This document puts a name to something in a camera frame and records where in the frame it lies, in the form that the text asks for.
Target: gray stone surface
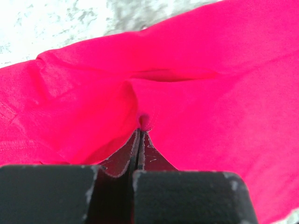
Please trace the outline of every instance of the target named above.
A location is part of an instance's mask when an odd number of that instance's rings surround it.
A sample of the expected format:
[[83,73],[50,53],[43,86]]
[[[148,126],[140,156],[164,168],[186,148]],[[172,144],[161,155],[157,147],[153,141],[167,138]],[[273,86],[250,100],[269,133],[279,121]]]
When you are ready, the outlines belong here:
[[48,49],[140,30],[217,0],[1,0],[0,67]]

